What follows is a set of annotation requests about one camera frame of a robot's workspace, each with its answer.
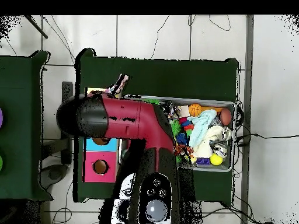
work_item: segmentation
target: blue towel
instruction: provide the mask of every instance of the blue towel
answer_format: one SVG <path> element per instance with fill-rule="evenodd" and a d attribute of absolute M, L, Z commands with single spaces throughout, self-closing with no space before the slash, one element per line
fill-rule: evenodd
<path fill-rule="evenodd" d="M 217 112 L 214 109 L 211 109 L 201 112 L 201 114 L 197 117 L 187 118 L 187 120 L 190 120 L 194 124 L 194 129 L 190 135 L 190 147 L 194 148 L 201 143 L 207 133 L 208 126 L 216 116 Z"/>

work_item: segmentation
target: pink toy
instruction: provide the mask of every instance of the pink toy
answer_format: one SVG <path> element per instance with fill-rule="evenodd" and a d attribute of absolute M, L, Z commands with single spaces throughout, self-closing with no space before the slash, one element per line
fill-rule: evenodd
<path fill-rule="evenodd" d="M 86 151 L 85 182 L 115 183 L 116 179 L 116 152 L 110 151 Z M 104 160 L 108 164 L 105 174 L 98 174 L 93 169 L 97 160 Z"/>

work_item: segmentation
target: plastic bin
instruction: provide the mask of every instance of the plastic bin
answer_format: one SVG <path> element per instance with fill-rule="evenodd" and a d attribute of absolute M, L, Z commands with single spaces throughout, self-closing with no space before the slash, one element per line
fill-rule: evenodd
<path fill-rule="evenodd" d="M 214 166 L 211 164 L 200 164 L 197 167 L 190 167 L 193 170 L 197 171 L 210 171 L 210 172 L 229 172 L 232 170 L 233 164 L 233 157 L 234 157 L 234 145 L 235 145 L 235 136 L 236 136 L 236 127 L 235 127 L 235 120 L 237 116 L 237 106 L 234 102 L 230 101 L 215 101 L 215 100 L 195 100 L 195 99 L 183 99 L 183 98 L 170 98 L 170 97 L 155 97 L 155 96 L 132 96 L 126 95 L 126 99 L 131 100 L 145 100 L 145 99 L 157 99 L 160 101 L 164 100 L 171 100 L 174 106 L 185 106 L 191 105 L 192 103 L 198 103 L 204 107 L 226 107 L 232 113 L 232 121 L 228 125 L 228 127 L 232 130 L 232 138 L 227 142 L 227 157 L 219 166 Z"/>

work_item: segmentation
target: round hole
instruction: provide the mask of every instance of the round hole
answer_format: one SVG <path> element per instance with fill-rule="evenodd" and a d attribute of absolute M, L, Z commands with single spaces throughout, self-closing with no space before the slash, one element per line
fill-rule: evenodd
<path fill-rule="evenodd" d="M 92 138 L 93 142 L 97 145 L 107 145 L 111 138 Z"/>
<path fill-rule="evenodd" d="M 93 171 L 97 174 L 105 174 L 107 173 L 109 166 L 105 160 L 97 160 L 93 164 Z"/>

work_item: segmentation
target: tennis ball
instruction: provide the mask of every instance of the tennis ball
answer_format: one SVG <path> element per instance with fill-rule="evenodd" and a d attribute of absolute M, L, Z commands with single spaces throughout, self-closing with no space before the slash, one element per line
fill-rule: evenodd
<path fill-rule="evenodd" d="M 189 113 L 193 117 L 197 117 L 201 113 L 201 105 L 198 103 L 193 103 L 189 107 Z"/>
<path fill-rule="evenodd" d="M 216 155 L 215 153 L 212 154 L 210 160 L 211 160 L 211 164 L 213 164 L 215 166 L 218 166 L 223 162 L 223 158 Z"/>

